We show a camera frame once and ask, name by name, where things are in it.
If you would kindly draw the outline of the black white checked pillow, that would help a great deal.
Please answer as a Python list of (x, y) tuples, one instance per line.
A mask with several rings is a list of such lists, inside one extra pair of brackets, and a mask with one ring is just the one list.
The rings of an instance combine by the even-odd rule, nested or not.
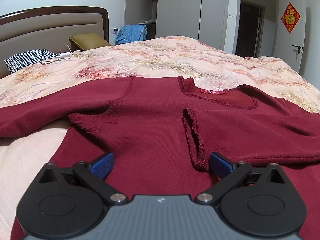
[(41, 63), (47, 59), (54, 59), (59, 57), (59, 54), (53, 53), (45, 49), (34, 49), (12, 55), (4, 60), (7, 66), (9, 74), (21, 70), (27, 66), (31, 66), (36, 63)]

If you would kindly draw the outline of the olive green pillow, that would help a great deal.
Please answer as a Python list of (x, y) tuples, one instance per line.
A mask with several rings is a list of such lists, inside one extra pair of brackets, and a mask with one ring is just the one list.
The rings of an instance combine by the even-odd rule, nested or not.
[(111, 46), (109, 42), (95, 33), (69, 36), (69, 41), (74, 49), (90, 50), (105, 46)]

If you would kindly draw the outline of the dark red sweater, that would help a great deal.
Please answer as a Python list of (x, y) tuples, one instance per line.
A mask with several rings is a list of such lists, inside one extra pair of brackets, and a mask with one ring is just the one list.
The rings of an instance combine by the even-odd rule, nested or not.
[(217, 182), (209, 155), (278, 163), (306, 204), (300, 235), (319, 239), (319, 114), (248, 85), (223, 92), (193, 79), (121, 77), (84, 82), (1, 109), (1, 137), (71, 122), (51, 158), (59, 167), (112, 152), (107, 182), (127, 196), (196, 196)]

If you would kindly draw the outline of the white room door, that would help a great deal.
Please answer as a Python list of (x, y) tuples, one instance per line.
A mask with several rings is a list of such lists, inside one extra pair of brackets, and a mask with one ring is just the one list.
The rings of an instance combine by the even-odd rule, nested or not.
[(305, 1), (278, 0), (277, 35), (274, 57), (299, 72), (305, 38)]

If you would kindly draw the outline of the grey built-in wardrobe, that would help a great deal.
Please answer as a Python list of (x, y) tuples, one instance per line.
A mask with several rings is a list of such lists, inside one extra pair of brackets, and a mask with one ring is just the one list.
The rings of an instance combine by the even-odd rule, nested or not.
[(144, 24), (150, 39), (186, 36), (224, 49), (228, 0), (125, 0), (125, 25)]

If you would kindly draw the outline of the floral peach bed quilt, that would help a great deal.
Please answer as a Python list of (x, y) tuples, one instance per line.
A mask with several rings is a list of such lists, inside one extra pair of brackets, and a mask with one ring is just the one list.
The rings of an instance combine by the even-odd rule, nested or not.
[[(191, 77), (197, 87), (218, 91), (246, 84), (319, 112), (319, 90), (283, 60), (240, 57), (183, 36), (76, 51), (65, 60), (25, 67), (1, 79), (1, 106), (89, 80), (125, 76)], [(60, 146), (67, 128), (68, 122), (56, 121), (25, 138), (1, 139), (1, 239), (10, 238), (18, 201)]]

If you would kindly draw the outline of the brown padded headboard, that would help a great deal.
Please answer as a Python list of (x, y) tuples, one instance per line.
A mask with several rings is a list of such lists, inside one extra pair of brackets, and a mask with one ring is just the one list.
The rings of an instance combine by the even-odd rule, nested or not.
[(4, 60), (33, 49), (59, 53), (69, 37), (95, 33), (109, 40), (108, 12), (100, 7), (57, 6), (25, 9), (1, 16), (1, 78)]

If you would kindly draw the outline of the red fu door decoration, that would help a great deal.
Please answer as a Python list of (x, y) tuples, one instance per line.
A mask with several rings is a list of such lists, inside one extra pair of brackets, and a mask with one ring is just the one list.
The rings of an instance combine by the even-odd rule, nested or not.
[(289, 34), (293, 31), (294, 27), (296, 26), (300, 18), (300, 13), (295, 9), (295, 7), (291, 3), (288, 3), (281, 17), (281, 21), (283, 22)]

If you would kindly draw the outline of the blue garment on chair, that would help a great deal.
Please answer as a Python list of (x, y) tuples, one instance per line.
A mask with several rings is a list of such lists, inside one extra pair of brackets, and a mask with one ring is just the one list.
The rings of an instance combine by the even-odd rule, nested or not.
[(115, 44), (126, 44), (136, 41), (145, 41), (148, 30), (144, 24), (125, 25), (117, 31)]

